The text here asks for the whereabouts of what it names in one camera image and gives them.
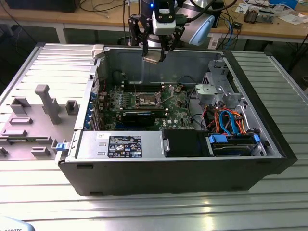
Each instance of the motherboard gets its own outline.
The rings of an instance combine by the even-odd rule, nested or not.
[[[193,129],[182,85],[114,86],[99,96],[101,130]]]

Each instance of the motherboard chip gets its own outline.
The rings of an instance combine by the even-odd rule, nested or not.
[[[136,97],[136,105],[139,106],[156,106],[156,96],[154,94],[140,94]]]

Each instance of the blue cable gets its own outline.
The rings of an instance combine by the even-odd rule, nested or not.
[[[233,132],[234,132],[235,134],[240,134],[239,131],[238,131],[238,129],[237,129],[237,127],[236,127],[236,125],[235,125],[234,117],[233,117],[232,113],[229,112],[229,111],[226,111],[226,110],[222,111],[222,112],[220,113],[220,116],[219,116],[219,124],[220,124],[221,128],[222,128],[229,136],[231,135],[231,133],[223,126],[222,117],[223,117],[223,114],[224,114],[224,113],[228,113],[229,116],[230,116],[231,127],[232,127]]]
[[[230,23],[230,21],[229,20],[227,20],[227,19],[225,19],[228,23],[229,23],[229,28],[230,28],[230,37],[229,37],[229,41],[228,41],[228,44],[227,44],[227,46],[226,46],[226,49],[229,47],[229,45],[230,45],[230,42],[231,42],[231,37],[232,37],[232,34],[233,34],[233,28],[232,28],[232,25],[231,25],[231,23]]]

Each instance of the floor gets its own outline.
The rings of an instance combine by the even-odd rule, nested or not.
[[[0,92],[5,89],[35,46],[34,42],[20,27],[16,26],[13,29],[14,35],[12,37],[2,36],[0,38]],[[25,26],[25,29],[37,42],[58,43],[58,38],[53,28]],[[98,37],[95,37],[94,31],[91,30],[67,29],[65,33],[68,42],[75,44],[102,43],[116,45],[118,38],[123,37],[123,32],[117,31],[99,31]],[[202,47],[195,48],[206,49],[208,42],[209,39]],[[230,49],[241,50],[245,42],[245,40],[240,39],[236,43],[236,47],[231,46]],[[264,42],[262,41],[250,42],[246,44],[245,50],[259,51],[263,44]],[[296,44],[284,42],[274,42],[265,48],[265,51],[271,52],[284,68],[288,67],[295,50]],[[302,82],[302,76],[308,73],[307,63],[308,56],[306,55],[291,72],[291,76],[302,89],[306,88]]]

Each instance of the power supply label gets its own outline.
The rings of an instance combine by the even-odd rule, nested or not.
[[[141,136],[110,136],[109,158],[141,158]]]

